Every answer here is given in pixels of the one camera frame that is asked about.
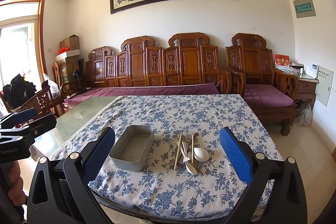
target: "black fan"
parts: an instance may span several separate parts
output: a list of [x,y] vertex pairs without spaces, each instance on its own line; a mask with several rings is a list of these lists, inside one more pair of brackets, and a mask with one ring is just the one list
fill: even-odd
[[81,82],[79,80],[81,78],[81,76],[82,76],[81,71],[78,70],[78,69],[74,70],[73,73],[72,73],[72,77],[78,80],[78,85],[79,85],[78,86],[78,91],[76,92],[76,94],[82,94],[82,93],[88,91],[88,89],[84,89],[81,86]]

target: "purple sofa cover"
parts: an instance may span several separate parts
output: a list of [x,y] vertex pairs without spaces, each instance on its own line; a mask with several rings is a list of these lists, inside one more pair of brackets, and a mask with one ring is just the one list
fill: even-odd
[[251,108],[285,107],[294,103],[272,85],[246,85],[244,100]]
[[214,83],[202,85],[145,86],[132,88],[96,88],[83,94],[65,99],[66,104],[76,106],[90,97],[109,97],[125,95],[209,95],[220,94]]

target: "black clothing pile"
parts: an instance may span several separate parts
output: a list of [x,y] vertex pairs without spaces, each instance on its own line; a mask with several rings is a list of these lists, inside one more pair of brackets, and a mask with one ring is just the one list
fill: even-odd
[[15,109],[22,106],[35,95],[36,86],[18,74],[9,85],[3,87],[3,97],[10,108]]

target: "metal tray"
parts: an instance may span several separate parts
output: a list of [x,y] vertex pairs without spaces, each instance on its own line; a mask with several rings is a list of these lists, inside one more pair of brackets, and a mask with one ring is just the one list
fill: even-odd
[[120,169],[139,172],[145,166],[154,141],[150,126],[128,126],[110,151],[110,158]]

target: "baseboard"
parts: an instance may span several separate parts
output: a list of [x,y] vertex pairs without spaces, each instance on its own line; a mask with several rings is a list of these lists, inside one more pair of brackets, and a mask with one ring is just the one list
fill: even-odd
[[320,139],[322,140],[322,142],[324,143],[324,145],[326,146],[326,148],[328,149],[328,151],[334,156],[334,159],[336,158],[336,152],[335,152],[335,143],[333,142],[333,140],[328,136],[328,134],[324,131],[324,129],[315,121],[313,120],[311,122],[312,129],[314,130],[314,132],[320,137]]

